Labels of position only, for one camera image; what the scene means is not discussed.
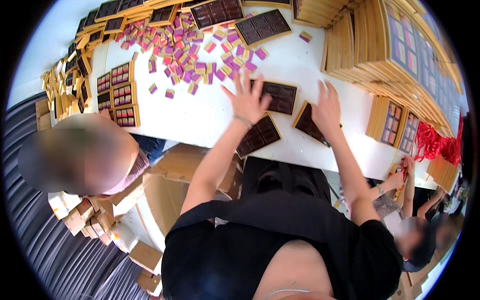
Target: white wall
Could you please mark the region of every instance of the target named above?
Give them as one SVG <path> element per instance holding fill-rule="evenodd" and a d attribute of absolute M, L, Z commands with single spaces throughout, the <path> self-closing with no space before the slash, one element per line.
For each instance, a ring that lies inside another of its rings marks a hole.
<path fill-rule="evenodd" d="M 106 0 L 58 0 L 25 49 L 13 79 L 7 109 L 42 92 L 40 76 L 67 54 L 80 19 Z"/>

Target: wristwatch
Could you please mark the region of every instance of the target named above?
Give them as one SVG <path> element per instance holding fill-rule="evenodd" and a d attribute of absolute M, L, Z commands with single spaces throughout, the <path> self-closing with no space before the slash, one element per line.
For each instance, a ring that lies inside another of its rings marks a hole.
<path fill-rule="evenodd" d="M 380 190 L 380 196 L 382 196 L 383 194 L 385 194 L 385 191 L 382 189 L 382 187 L 380 186 L 380 184 L 377 183 L 377 188 Z"/>

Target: jeans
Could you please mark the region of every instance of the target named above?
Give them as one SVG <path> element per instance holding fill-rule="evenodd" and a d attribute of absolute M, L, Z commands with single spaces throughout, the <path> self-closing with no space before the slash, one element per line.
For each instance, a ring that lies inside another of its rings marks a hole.
<path fill-rule="evenodd" d="M 131 133 L 133 138 L 137 141 L 138 147 L 145 153 L 148 158 L 150 166 L 162 156 L 163 147 L 165 146 L 165 140 L 157 139 L 154 137 L 138 135 Z"/>

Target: dark hair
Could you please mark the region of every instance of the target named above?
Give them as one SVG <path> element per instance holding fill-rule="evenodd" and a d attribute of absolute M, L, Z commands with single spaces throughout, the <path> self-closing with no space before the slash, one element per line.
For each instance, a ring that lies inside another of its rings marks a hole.
<path fill-rule="evenodd" d="M 423 229 L 423 238 L 421 242 L 412 249 L 412 259 L 403 264 L 403 270 L 407 272 L 418 272 L 423 269 L 435 252 L 435 226 L 426 224 Z"/>

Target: black t-shirt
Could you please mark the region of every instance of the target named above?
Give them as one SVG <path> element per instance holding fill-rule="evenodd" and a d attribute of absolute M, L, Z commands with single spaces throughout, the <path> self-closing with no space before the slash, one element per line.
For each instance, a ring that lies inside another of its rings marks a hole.
<path fill-rule="evenodd" d="M 278 249 L 290 240 L 305 240 L 325 261 L 336 299 L 387 299 L 398 287 L 403 266 L 393 236 L 376 220 L 361 226 L 345 222 L 350 224 L 339 227 L 342 232 L 332 230 L 330 239 L 348 239 L 343 243 L 348 249 L 338 249 L 345 257 L 332 255 L 335 246 L 326 243 L 234 222 L 216 228 L 207 220 L 174 227 L 163 255 L 163 296 L 251 299 Z"/>

